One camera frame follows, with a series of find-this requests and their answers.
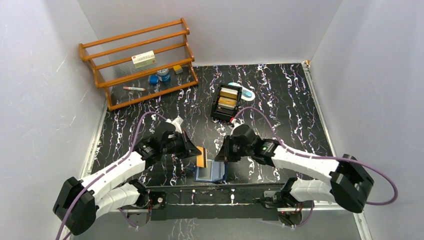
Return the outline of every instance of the open black box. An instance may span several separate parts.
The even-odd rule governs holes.
[[[233,110],[227,109],[228,113],[218,111],[218,100],[221,97],[220,93],[221,93],[222,88],[237,91],[237,99],[235,100],[236,101],[235,107],[234,107]],[[242,88],[240,86],[231,86],[231,85],[228,85],[228,84],[220,83],[219,86],[218,86],[218,89],[216,91],[215,98],[214,98],[213,103],[212,103],[212,111],[210,112],[210,116],[214,119],[219,119],[219,120],[229,122],[239,111],[240,99],[241,98],[242,98]]]

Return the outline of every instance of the wooden rack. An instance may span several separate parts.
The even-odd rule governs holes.
[[[160,30],[160,29],[165,29],[165,28],[168,28],[168,27],[171,27],[171,26],[176,26],[176,25],[182,26],[182,30],[176,31],[176,32],[173,32],[173,33],[169,33],[169,34],[165,34],[165,35],[161,35],[161,36],[158,36],[158,37],[154,37],[154,38],[151,38],[151,39],[148,39],[148,40],[138,41],[138,42],[135,42],[135,43],[115,47],[115,48],[112,48],[112,49],[103,50],[103,51],[98,52],[98,53],[88,54],[88,51],[87,51],[89,48],[94,47],[94,46],[99,46],[99,45],[106,44],[106,43],[118,42],[119,40],[122,40],[122,39],[125,39],[125,38],[145,34],[145,33]],[[131,104],[139,103],[141,101],[145,101],[145,100],[148,100],[148,99],[151,99],[151,98],[155,98],[155,97],[158,97],[158,96],[161,96],[161,95],[164,95],[164,94],[168,94],[168,93],[171,93],[171,92],[183,89],[183,88],[188,88],[190,86],[199,84],[199,80],[198,80],[198,78],[197,78],[197,76],[194,72],[193,65],[192,65],[192,62],[195,60],[195,57],[193,56],[192,50],[190,49],[189,43],[187,41],[187,35],[188,34],[190,34],[189,26],[187,25],[184,18],[181,18],[180,20],[177,20],[177,21],[172,21],[172,22],[161,24],[161,25],[148,27],[148,28],[137,30],[137,31],[124,33],[124,34],[121,34],[121,35],[112,36],[112,37],[108,37],[108,38],[105,38],[105,39],[101,39],[101,40],[97,40],[97,41],[93,41],[93,42],[89,42],[89,43],[85,43],[85,44],[80,43],[79,44],[79,56],[80,56],[80,58],[83,62],[88,63],[88,66],[91,68],[91,70],[93,72],[94,83],[97,86],[97,88],[104,90],[104,92],[106,94],[106,98],[107,98],[107,106],[108,106],[109,110],[112,111],[112,110],[115,110],[115,109],[118,109],[118,108],[126,107],[126,106],[131,105]],[[177,61],[174,61],[174,62],[171,62],[171,63],[162,64],[162,65],[155,65],[154,67],[150,67],[146,70],[143,70],[143,71],[140,71],[140,72],[135,72],[135,73],[128,74],[128,75],[125,75],[125,76],[120,76],[120,77],[112,79],[112,80],[105,80],[104,76],[102,76],[100,70],[105,69],[105,68],[109,68],[109,67],[112,67],[112,66],[116,66],[116,65],[119,65],[119,64],[123,64],[123,63],[126,63],[126,62],[131,62],[132,56],[129,55],[128,57],[125,57],[125,58],[122,58],[122,59],[119,59],[119,60],[109,61],[107,63],[98,64],[98,65],[96,65],[95,62],[94,62],[94,59],[96,59],[96,58],[108,56],[108,55],[111,55],[111,54],[119,53],[119,52],[122,52],[122,51],[126,51],[126,50],[133,49],[133,48],[140,47],[140,46],[149,45],[149,44],[152,44],[152,43],[156,43],[156,42],[159,42],[159,41],[163,41],[163,40],[175,38],[175,37],[182,37],[182,42],[177,43],[177,44],[173,44],[173,45],[169,45],[169,46],[166,46],[166,47],[161,47],[159,49],[155,49],[155,50],[153,50],[153,52],[156,55],[156,54],[163,53],[163,52],[166,52],[166,51],[171,51],[173,49],[184,48],[184,52],[185,52],[184,57],[185,58],[182,57],[181,60],[177,60]],[[177,86],[174,86],[174,87],[170,87],[170,88],[161,90],[159,92],[148,94],[148,95],[139,97],[137,99],[129,100],[129,101],[122,102],[122,103],[119,103],[119,104],[113,103],[110,87],[113,87],[113,86],[116,86],[116,85],[119,85],[119,84],[123,84],[123,83],[129,82],[129,81],[133,81],[133,80],[136,80],[136,79],[140,79],[140,78],[145,77],[145,76],[156,74],[156,72],[158,70],[161,70],[161,69],[168,68],[171,71],[172,68],[176,65],[188,66],[189,71],[190,71],[190,73],[193,77],[193,81],[190,81],[190,82],[187,82],[187,83],[184,83],[184,84],[181,84],[181,85],[177,85]]]

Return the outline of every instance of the marble tabletop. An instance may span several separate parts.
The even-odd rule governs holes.
[[[146,111],[155,111],[167,118],[180,116],[181,127],[196,146],[207,149],[208,158],[215,158],[225,135],[231,129],[227,123],[210,117],[215,90],[219,83],[239,83],[255,93],[253,101],[241,100],[242,107],[255,107],[265,113],[275,132],[291,147],[322,156],[330,156],[331,150],[305,73],[300,63],[219,65],[194,68],[200,84],[172,92],[138,104],[106,113],[92,173],[121,158],[130,148],[138,118]],[[182,75],[172,76],[173,85],[192,81],[187,69]],[[132,81],[128,86],[145,87],[146,80]],[[147,93],[161,86],[148,86]],[[120,99],[134,99],[137,95],[116,90]],[[245,124],[251,126],[262,138],[272,138],[272,131],[261,115],[252,110],[242,114]],[[160,119],[150,115],[144,120],[138,138],[154,132]],[[177,159],[171,155],[135,175],[147,186],[204,185],[212,183],[194,182],[196,159]],[[289,169],[259,165],[244,157],[228,164],[227,180],[224,184],[284,183],[288,178],[306,178]]]

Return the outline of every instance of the label on box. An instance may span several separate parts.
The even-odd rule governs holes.
[[[136,69],[156,63],[153,51],[148,51],[131,57],[132,63]]]

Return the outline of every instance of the marker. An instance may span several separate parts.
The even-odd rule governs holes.
[[[145,88],[142,88],[142,87],[132,87],[132,86],[124,86],[123,89],[126,89],[126,90],[137,90],[137,91],[146,91]]]

